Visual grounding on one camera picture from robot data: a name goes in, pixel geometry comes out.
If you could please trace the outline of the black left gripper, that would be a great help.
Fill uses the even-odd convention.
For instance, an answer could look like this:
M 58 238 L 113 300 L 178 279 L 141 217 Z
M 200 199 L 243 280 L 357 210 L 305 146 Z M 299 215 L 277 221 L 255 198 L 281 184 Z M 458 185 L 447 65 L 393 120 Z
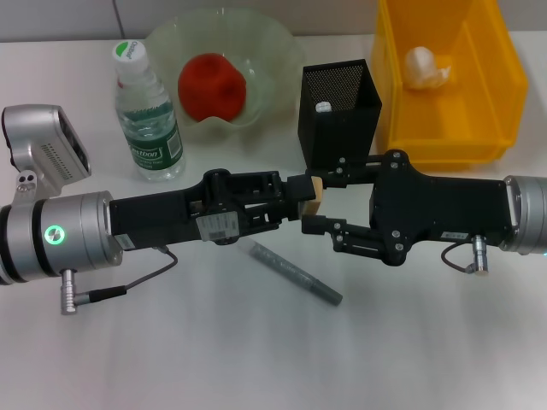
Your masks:
M 111 235 L 124 250 L 140 250 L 192 241 L 218 245 L 235 243 L 242 228 L 237 217 L 243 207 L 243 234 L 277 230 L 284 219 L 298 220 L 300 202 L 315 199 L 311 177 L 284 181 L 278 171 L 206 172 L 203 179 L 182 190 L 113 200 L 109 204 Z

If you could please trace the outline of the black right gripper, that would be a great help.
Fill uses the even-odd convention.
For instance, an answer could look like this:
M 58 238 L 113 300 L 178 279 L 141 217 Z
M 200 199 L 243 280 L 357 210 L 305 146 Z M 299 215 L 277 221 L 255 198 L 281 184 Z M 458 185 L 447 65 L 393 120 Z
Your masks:
M 509 237 L 512 225 L 502 180 L 435 177 L 417 171 L 403 151 L 350 159 L 320 155 L 304 175 L 304 188 L 372 184 L 370 227 L 322 215 L 302 217 L 302 233 L 332 239 L 335 252 L 377 259 L 399 267 L 418 242 L 470 243 L 482 236 L 491 246 Z

